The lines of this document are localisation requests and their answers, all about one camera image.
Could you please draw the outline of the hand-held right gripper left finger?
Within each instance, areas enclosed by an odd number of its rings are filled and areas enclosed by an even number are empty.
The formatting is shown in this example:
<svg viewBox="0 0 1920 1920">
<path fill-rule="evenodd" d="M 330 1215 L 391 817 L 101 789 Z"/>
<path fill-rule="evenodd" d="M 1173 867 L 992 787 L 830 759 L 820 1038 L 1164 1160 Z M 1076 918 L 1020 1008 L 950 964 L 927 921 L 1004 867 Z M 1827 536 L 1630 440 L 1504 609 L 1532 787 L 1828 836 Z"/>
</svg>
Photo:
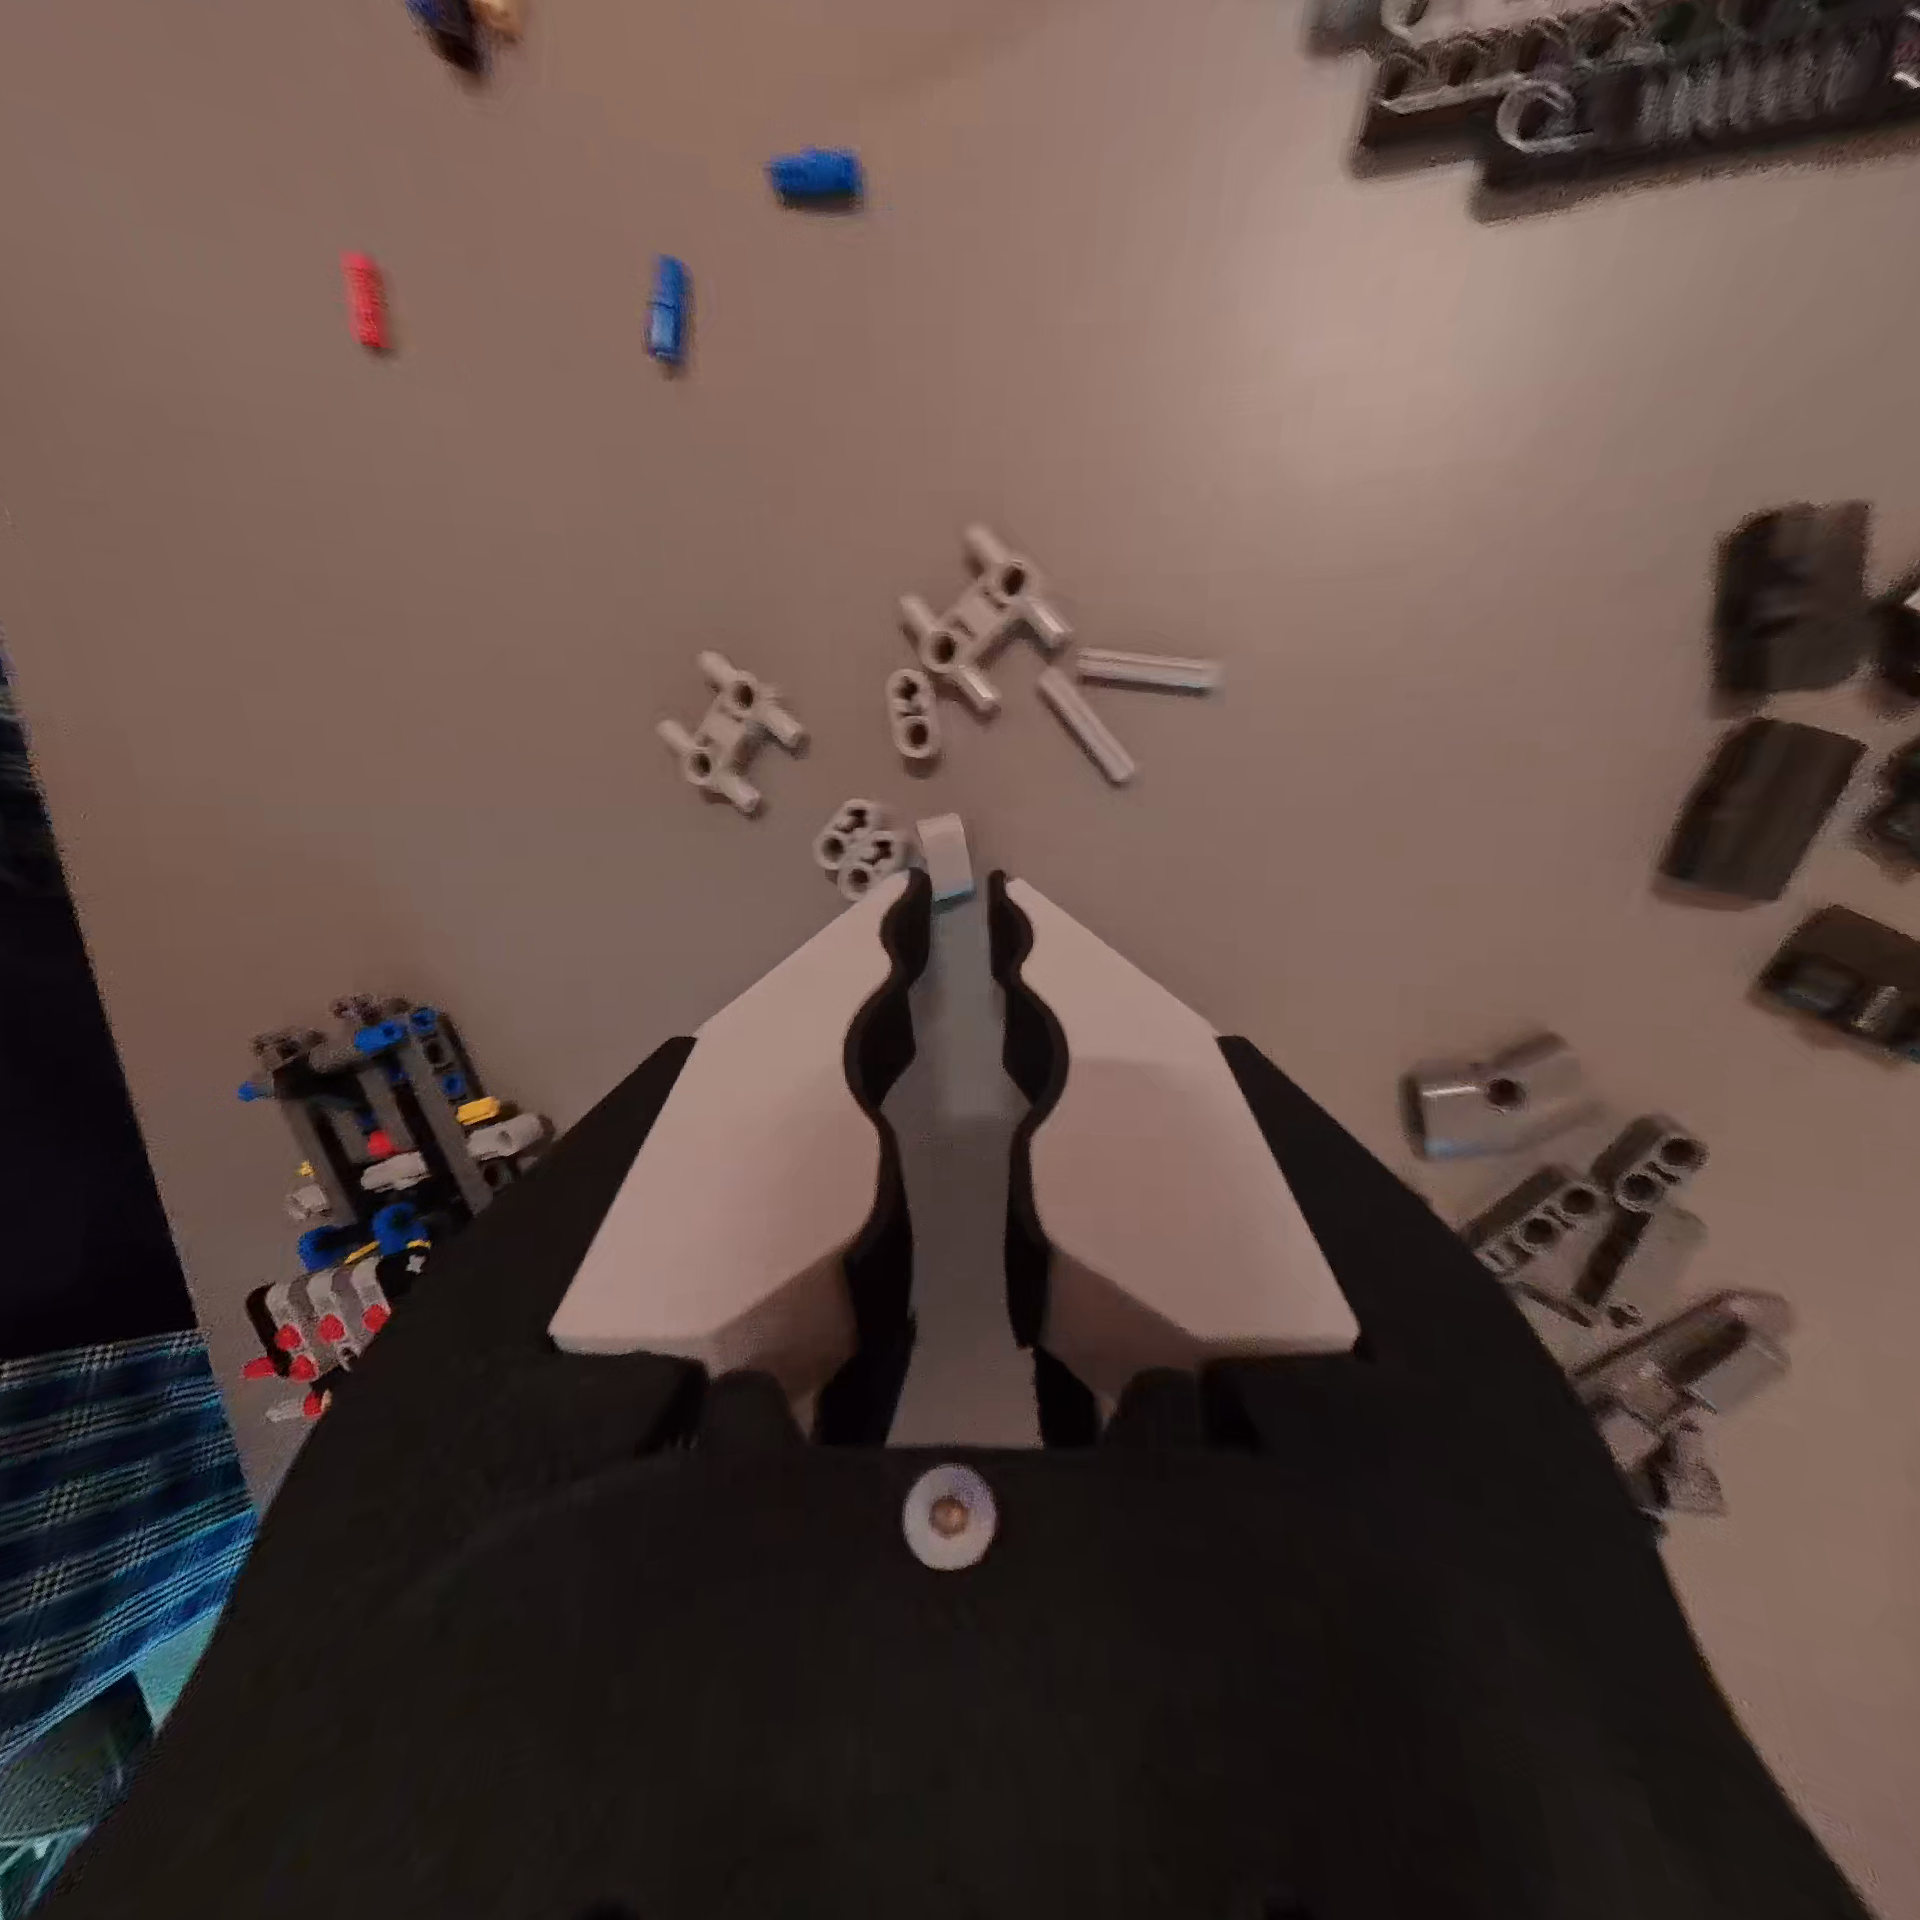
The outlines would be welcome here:
<svg viewBox="0 0 1920 1920">
<path fill-rule="evenodd" d="M 883 1444 L 917 1342 L 884 1101 L 917 1059 L 931 887 L 900 871 L 693 1036 L 560 1299 L 562 1352 L 763 1374 L 820 1444 Z"/>
</svg>

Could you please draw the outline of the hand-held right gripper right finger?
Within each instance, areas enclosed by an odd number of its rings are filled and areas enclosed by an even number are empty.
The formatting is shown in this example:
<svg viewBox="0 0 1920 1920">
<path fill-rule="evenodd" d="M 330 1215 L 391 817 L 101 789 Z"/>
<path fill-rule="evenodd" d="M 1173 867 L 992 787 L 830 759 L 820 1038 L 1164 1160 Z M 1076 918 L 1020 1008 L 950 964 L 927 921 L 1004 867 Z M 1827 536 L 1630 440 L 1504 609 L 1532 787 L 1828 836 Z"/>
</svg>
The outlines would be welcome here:
<svg viewBox="0 0 1920 1920">
<path fill-rule="evenodd" d="M 1023 1101 L 1004 1296 L 1042 1444 L 1093 1444 L 1148 1374 L 1350 1357 L 1357 1316 L 1211 1022 L 1004 873 L 992 980 Z"/>
</svg>

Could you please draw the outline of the grey lego H connector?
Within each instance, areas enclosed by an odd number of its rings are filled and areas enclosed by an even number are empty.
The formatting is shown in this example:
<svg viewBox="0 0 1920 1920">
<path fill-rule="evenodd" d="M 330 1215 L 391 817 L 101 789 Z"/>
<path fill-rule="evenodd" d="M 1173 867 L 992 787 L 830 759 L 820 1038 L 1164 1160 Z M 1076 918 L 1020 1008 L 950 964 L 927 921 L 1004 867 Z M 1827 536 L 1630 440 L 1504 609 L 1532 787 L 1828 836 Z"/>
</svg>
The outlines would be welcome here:
<svg viewBox="0 0 1920 1920">
<path fill-rule="evenodd" d="M 936 693 L 989 723 L 1002 708 L 992 663 L 1011 640 L 1031 640 L 1047 660 L 1071 640 L 1070 616 L 1040 566 L 988 524 L 963 533 L 966 585 L 944 609 L 917 595 L 898 599 L 898 624 Z"/>
<path fill-rule="evenodd" d="M 763 806 L 751 780 L 757 757 L 779 748 L 798 759 L 808 750 L 808 732 L 763 677 L 712 649 L 702 649 L 695 660 L 711 693 L 708 707 L 693 726 L 669 715 L 656 719 L 656 737 L 677 760 L 685 787 L 751 820 Z"/>
</svg>

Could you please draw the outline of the grey lego connector block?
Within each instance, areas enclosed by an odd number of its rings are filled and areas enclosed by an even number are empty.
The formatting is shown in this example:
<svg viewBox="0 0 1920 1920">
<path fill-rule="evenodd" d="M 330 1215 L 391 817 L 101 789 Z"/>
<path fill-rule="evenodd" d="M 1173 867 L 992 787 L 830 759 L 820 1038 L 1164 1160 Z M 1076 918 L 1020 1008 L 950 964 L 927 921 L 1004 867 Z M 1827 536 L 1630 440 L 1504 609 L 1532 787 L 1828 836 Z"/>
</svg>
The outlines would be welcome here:
<svg viewBox="0 0 1920 1920">
<path fill-rule="evenodd" d="M 1408 1144 L 1421 1160 L 1518 1155 L 1600 1112 L 1570 1041 L 1546 1029 L 1479 1059 L 1426 1061 L 1400 1077 Z"/>
</svg>

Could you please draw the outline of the partly built lego model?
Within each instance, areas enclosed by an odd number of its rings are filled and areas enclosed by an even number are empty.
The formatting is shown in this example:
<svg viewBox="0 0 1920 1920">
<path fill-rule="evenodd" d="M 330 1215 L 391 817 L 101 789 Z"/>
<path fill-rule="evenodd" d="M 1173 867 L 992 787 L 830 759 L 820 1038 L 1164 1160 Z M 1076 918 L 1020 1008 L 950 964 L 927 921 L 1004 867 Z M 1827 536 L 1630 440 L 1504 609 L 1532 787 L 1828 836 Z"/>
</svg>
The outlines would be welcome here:
<svg viewBox="0 0 1920 1920">
<path fill-rule="evenodd" d="M 442 1008 L 355 993 L 330 1023 L 251 1038 L 240 1101 L 271 1109 L 300 1157 L 294 1268 L 251 1286 L 245 1379 L 270 1423 L 307 1427 L 419 1286 L 436 1249 L 546 1152 L 554 1121 L 494 1092 Z"/>
</svg>

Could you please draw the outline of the pile of grey lego pieces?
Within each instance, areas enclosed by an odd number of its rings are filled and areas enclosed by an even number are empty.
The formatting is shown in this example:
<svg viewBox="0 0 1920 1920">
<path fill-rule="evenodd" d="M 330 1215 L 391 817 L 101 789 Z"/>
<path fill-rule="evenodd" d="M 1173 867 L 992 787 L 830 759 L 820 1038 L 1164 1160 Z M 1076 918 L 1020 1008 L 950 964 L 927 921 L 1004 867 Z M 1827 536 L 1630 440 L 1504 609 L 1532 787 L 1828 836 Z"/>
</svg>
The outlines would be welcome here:
<svg viewBox="0 0 1920 1920">
<path fill-rule="evenodd" d="M 1546 1164 L 1458 1236 L 1522 1310 L 1655 1524 L 1726 1515 L 1712 1430 L 1789 1372 L 1794 1313 L 1763 1288 L 1686 1291 L 1709 1147 L 1634 1117 L 1590 1168 Z"/>
</svg>

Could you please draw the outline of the dark blue lego piece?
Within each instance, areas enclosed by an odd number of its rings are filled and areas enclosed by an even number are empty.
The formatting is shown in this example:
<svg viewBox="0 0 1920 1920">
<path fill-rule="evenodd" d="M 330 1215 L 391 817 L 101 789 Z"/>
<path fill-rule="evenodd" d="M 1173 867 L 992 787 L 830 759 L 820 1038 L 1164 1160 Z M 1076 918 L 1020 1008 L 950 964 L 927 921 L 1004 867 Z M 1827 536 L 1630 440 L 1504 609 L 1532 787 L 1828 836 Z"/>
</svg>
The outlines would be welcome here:
<svg viewBox="0 0 1920 1920">
<path fill-rule="evenodd" d="M 526 3 L 405 3 L 435 53 L 470 80 L 485 80 L 524 33 Z"/>
</svg>

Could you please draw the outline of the stack of black lego beams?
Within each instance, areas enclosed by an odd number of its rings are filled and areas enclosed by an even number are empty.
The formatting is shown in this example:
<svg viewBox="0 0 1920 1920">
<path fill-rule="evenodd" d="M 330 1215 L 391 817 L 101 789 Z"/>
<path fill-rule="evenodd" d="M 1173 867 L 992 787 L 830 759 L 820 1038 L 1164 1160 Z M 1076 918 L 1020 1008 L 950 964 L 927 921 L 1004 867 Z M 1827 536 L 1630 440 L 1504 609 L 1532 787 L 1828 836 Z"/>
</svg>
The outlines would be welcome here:
<svg viewBox="0 0 1920 1920">
<path fill-rule="evenodd" d="M 1482 220 L 1619 192 L 1911 157 L 1916 3 L 1311 3 L 1365 63 L 1350 167 L 1462 167 Z"/>
</svg>

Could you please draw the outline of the blue plaid cloth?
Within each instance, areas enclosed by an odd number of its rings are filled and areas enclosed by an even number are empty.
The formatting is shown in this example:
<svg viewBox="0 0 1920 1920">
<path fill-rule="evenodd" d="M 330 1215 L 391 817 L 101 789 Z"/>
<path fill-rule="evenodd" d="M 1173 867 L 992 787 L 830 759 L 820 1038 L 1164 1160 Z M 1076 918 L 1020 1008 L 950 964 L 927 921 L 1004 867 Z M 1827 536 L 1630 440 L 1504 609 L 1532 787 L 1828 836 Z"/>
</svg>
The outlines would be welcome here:
<svg viewBox="0 0 1920 1920">
<path fill-rule="evenodd" d="M 3 1364 L 3 1761 L 216 1616 L 255 1508 L 205 1336 Z"/>
</svg>

